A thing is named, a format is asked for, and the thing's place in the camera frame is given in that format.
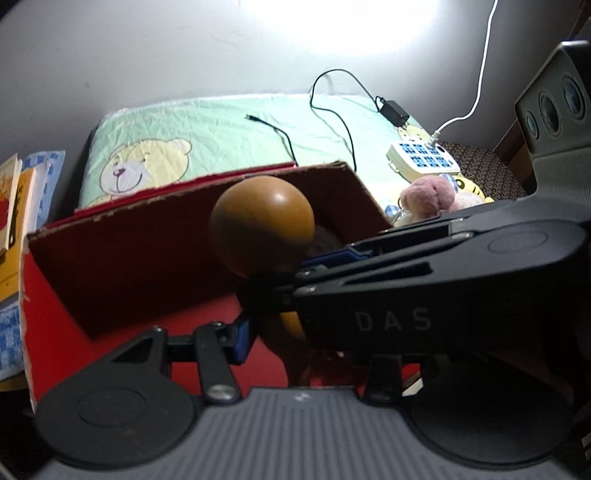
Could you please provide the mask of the brown wooden gourd massager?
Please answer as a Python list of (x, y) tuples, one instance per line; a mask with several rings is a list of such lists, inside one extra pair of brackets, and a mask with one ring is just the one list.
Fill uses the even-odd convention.
[(219, 262), (243, 280), (242, 305), (269, 312), (271, 326), (303, 340), (297, 313), (273, 299), (273, 289), (300, 265), (315, 238), (314, 210), (301, 190), (276, 176), (239, 181), (216, 201), (209, 233)]

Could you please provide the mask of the pink plush toy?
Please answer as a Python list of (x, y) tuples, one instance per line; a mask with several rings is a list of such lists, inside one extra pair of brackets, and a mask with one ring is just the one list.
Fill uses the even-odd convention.
[(452, 175), (428, 175), (401, 192), (392, 223), (394, 227), (403, 227), (484, 203), (477, 195), (458, 191)]

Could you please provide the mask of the yellow plush toy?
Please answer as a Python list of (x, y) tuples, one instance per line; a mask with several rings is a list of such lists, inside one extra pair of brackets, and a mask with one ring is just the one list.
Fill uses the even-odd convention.
[(485, 203), (492, 203), (494, 199), (490, 196), (486, 196), (482, 189), (474, 183), (472, 180), (464, 177), (461, 174), (453, 175), (452, 178), (456, 182), (457, 190), (464, 191), (479, 196)]

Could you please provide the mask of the white power strip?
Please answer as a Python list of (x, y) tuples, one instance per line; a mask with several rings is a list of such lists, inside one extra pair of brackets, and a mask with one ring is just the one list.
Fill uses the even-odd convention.
[(459, 175), (461, 169), (452, 155), (440, 144), (432, 144), (421, 127), (408, 124), (398, 128), (396, 140), (387, 152), (391, 167), (408, 182), (428, 175)]

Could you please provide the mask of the red cardboard box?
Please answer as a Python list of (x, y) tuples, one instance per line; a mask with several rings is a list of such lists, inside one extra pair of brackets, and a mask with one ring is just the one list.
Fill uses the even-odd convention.
[[(161, 325), (171, 335), (230, 321), (239, 312), (234, 275), (218, 264), (208, 235), (218, 197), (252, 173), (276, 174), (304, 193), (324, 253), (390, 228), (380, 207), (344, 162), (266, 167), (152, 189), (45, 227), (34, 242), (34, 297), (28, 302), (29, 383), (33, 405), (51, 388)], [(348, 368), (314, 353), (279, 351), (256, 341), (235, 368), (242, 393), (252, 386), (352, 383)]]

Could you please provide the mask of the blue checkered towel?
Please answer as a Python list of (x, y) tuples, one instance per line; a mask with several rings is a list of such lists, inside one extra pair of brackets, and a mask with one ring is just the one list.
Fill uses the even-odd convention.
[(28, 302), (34, 297), (37, 280), (33, 271), (37, 261), (33, 256), (34, 242), (45, 232), (58, 180), (66, 160), (63, 150), (34, 152), (21, 159), (21, 171), (34, 168), (36, 181), (32, 201), (29, 231), (23, 237), (18, 294), (1, 302), (1, 381), (10, 383), (14, 377), (28, 376), (29, 350), (27, 328), (32, 323)]

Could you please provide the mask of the green teddy bear pillow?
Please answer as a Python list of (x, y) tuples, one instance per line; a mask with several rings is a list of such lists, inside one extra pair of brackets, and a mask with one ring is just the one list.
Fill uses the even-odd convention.
[[(356, 174), (378, 204), (396, 203), (408, 186), (387, 159), (397, 129), (366, 97), (315, 94), (315, 105), (345, 119), (355, 143)], [(79, 205), (267, 165), (344, 161), (353, 168), (348, 143), (339, 119), (312, 111), (307, 94), (197, 98), (122, 109), (107, 115), (94, 133)]]

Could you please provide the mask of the orange cover book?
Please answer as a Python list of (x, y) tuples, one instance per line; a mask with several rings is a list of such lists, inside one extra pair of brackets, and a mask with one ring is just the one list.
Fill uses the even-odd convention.
[(19, 291), (20, 258), (23, 237), (29, 231), (36, 171), (28, 168), (21, 172), (9, 230), (8, 250), (1, 257), (1, 302), (6, 302)]

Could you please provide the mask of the small cartoon cover book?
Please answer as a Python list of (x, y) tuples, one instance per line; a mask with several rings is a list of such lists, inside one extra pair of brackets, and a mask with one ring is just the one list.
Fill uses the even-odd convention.
[(0, 253), (8, 250), (9, 231), (22, 162), (12, 155), (0, 168)]

